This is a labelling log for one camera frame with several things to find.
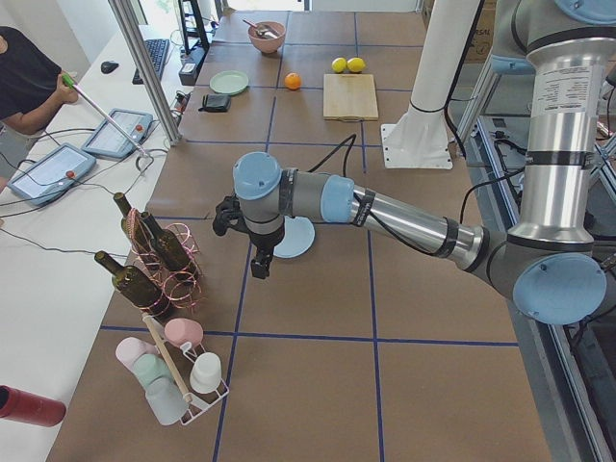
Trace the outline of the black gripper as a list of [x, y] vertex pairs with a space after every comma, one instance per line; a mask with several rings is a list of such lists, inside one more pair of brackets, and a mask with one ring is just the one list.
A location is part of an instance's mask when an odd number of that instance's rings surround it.
[[216, 215], [213, 221], [213, 230], [217, 236], [224, 236], [228, 229], [246, 234], [258, 251], [250, 262], [251, 274], [258, 279], [270, 276], [270, 265], [273, 259], [273, 250], [280, 244], [285, 236], [284, 223], [274, 226], [266, 234], [250, 230], [241, 210], [240, 200], [233, 193], [227, 195], [216, 206]]

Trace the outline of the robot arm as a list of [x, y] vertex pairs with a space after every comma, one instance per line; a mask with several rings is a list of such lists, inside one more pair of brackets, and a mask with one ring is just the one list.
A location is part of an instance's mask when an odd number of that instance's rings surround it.
[[256, 248], [252, 274], [263, 279], [286, 217], [364, 226], [451, 260], [537, 321], [563, 325], [593, 314], [607, 282], [583, 222], [600, 88], [615, 52], [615, 5], [500, 1], [493, 43], [497, 60], [534, 70], [523, 199], [508, 231], [438, 218], [351, 179], [282, 168], [252, 152], [234, 165], [234, 192], [216, 208], [216, 234], [246, 233]]

